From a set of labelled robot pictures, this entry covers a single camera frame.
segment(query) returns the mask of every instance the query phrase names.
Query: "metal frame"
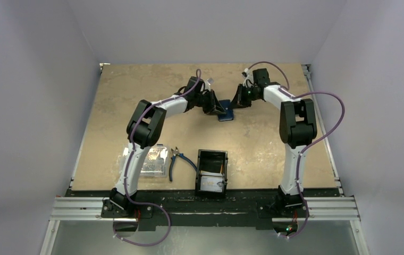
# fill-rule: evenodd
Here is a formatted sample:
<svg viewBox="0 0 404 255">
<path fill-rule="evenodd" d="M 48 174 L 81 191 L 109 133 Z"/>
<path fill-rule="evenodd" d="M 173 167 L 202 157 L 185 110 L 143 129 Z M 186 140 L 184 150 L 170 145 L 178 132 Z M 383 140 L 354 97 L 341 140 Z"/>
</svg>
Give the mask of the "metal frame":
<svg viewBox="0 0 404 255">
<path fill-rule="evenodd" d="M 135 222 L 134 218 L 101 218 L 103 198 L 55 198 L 51 220 L 109 220 Z M 306 198 L 309 220 L 359 220 L 357 205 L 350 198 Z M 287 222 L 291 218 L 273 218 L 273 222 Z"/>
<path fill-rule="evenodd" d="M 48 222 L 46 236 L 44 238 L 43 247 L 41 248 L 40 255 L 52 254 L 53 244 L 55 243 L 56 233 L 60 226 L 59 220 L 50 220 Z"/>
<path fill-rule="evenodd" d="M 302 70 L 304 76 L 307 79 L 307 83 L 310 91 L 313 91 L 313 85 L 311 80 L 311 72 L 309 70 L 309 65 L 302 65 Z M 321 111 L 319 110 L 318 102 L 316 96 L 312 95 L 313 101 L 315 103 L 315 110 L 321 131 L 323 134 L 326 133 L 324 127 L 324 122 L 321 116 Z M 77 165 L 79 162 L 81 148 L 85 140 L 85 133 L 81 141 L 79 148 L 78 157 L 73 170 L 70 188 L 74 180 L 75 172 L 77 170 Z M 360 255 L 369 255 L 369 249 L 366 245 L 365 237 L 363 231 L 361 230 L 360 215 L 357 209 L 357 204 L 354 197 L 345 197 L 343 193 L 343 188 L 341 185 L 338 172 L 336 170 L 335 161 L 332 155 L 332 149 L 329 144 L 328 138 L 324 139 L 324 145 L 329 156 L 329 160 L 332 165 L 332 172 L 335 179 L 336 187 L 338 188 L 341 197 L 336 198 L 306 198 L 308 203 L 308 210 L 310 212 L 309 221 L 313 220 L 348 220 L 351 224 L 353 236 L 355 243 Z M 41 249 L 40 255 L 49 255 L 52 253 L 53 245 L 56 238 L 56 233 L 58 227 L 60 226 L 61 220 L 109 220 L 109 221 L 120 221 L 120 222 L 135 222 L 134 218 L 101 218 L 100 212 L 102 211 L 103 198 L 74 198 L 74 197 L 58 197 L 55 198 L 53 205 L 52 214 L 50 216 L 49 224 L 47 227 L 46 236 L 44 238 L 43 247 Z M 291 221 L 290 218 L 273 218 L 273 222 L 287 222 Z"/>
</svg>

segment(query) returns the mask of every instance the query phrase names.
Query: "blue phone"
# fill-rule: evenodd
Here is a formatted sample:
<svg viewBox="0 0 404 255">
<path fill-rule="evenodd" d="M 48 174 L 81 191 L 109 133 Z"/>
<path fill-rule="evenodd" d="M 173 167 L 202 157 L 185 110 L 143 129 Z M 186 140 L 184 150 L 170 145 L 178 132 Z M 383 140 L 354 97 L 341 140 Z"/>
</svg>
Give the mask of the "blue phone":
<svg viewBox="0 0 404 255">
<path fill-rule="evenodd" d="M 218 114 L 217 120 L 218 121 L 233 121 L 233 110 L 229 109 L 230 100 L 220 100 L 219 103 L 221 104 L 222 108 L 225 110 L 225 114 Z"/>
</svg>

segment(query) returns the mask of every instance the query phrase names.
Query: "black joint motor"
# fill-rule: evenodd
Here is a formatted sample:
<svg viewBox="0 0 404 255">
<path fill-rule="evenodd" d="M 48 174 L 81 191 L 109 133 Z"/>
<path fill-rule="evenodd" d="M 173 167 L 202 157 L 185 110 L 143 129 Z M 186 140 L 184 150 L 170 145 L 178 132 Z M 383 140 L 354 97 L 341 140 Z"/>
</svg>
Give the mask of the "black joint motor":
<svg viewBox="0 0 404 255">
<path fill-rule="evenodd" d="M 197 81 L 197 77 L 192 76 L 183 93 L 190 90 Z M 202 107 L 202 111 L 207 115 L 225 114 L 224 108 L 216 98 L 215 91 L 205 89 L 205 83 L 201 79 L 196 87 L 189 92 L 185 99 L 188 101 L 186 112 L 193 109 L 195 106 Z"/>
<path fill-rule="evenodd" d="M 149 120 L 148 123 L 142 119 L 140 120 L 139 118 L 143 112 L 151 105 L 151 102 L 141 100 L 134 110 L 129 124 L 127 125 L 127 134 L 129 135 L 129 140 L 133 140 L 135 143 L 139 144 L 141 149 L 144 147 L 153 146 L 157 143 L 163 129 L 164 119 L 166 118 L 166 110 L 155 106 L 144 116 L 144 119 Z M 132 139 L 130 134 L 138 122 L 139 125 Z"/>
<path fill-rule="evenodd" d="M 251 87 L 245 87 L 239 84 L 237 93 L 230 103 L 231 109 L 246 108 L 252 106 L 254 100 L 264 100 L 265 88 L 270 85 L 279 85 L 277 82 L 271 82 L 270 74 L 266 68 L 256 69 L 252 71 L 254 83 Z"/>
<path fill-rule="evenodd" d="M 291 148 L 309 145 L 316 138 L 315 105 L 311 99 L 285 101 L 280 106 L 280 139 Z"/>
</svg>

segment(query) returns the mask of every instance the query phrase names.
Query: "blue handle pliers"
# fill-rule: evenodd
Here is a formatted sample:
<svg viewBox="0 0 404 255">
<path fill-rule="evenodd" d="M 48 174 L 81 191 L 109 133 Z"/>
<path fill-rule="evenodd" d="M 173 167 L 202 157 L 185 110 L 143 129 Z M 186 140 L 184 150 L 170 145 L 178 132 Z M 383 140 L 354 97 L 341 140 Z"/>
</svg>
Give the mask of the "blue handle pliers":
<svg viewBox="0 0 404 255">
<path fill-rule="evenodd" d="M 197 171 L 197 166 L 191 161 L 191 159 L 185 157 L 183 153 L 179 153 L 179 149 L 176 147 L 175 150 L 171 148 L 172 158 L 171 158 L 171 166 L 169 167 L 169 181 L 172 181 L 172 168 L 174 167 L 175 159 L 177 157 L 181 157 L 186 162 L 188 162 L 195 171 Z"/>
</svg>

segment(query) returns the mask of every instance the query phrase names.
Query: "blue object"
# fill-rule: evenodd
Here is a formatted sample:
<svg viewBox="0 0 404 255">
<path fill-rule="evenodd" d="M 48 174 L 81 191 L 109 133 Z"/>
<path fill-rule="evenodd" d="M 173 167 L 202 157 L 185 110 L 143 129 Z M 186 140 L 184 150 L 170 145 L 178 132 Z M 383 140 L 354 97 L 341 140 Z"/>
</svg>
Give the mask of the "blue object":
<svg viewBox="0 0 404 255">
<path fill-rule="evenodd" d="M 171 148 L 171 152 L 172 152 L 172 157 L 171 157 L 171 166 L 169 167 L 169 181 L 172 182 L 172 169 L 174 168 L 175 159 L 177 157 L 180 157 L 183 160 L 185 160 L 186 162 L 188 162 L 192 166 L 192 168 L 194 168 L 194 171 L 197 172 L 197 166 L 191 161 L 191 159 L 185 157 L 183 155 L 183 153 L 180 153 L 179 149 L 177 147 L 175 148 L 175 150 Z"/>
<path fill-rule="evenodd" d="M 218 121 L 233 121 L 233 109 L 229 109 L 230 106 L 230 100 L 225 99 L 219 101 L 221 104 L 222 108 L 225 110 L 225 114 L 218 114 L 217 120 Z"/>
</svg>

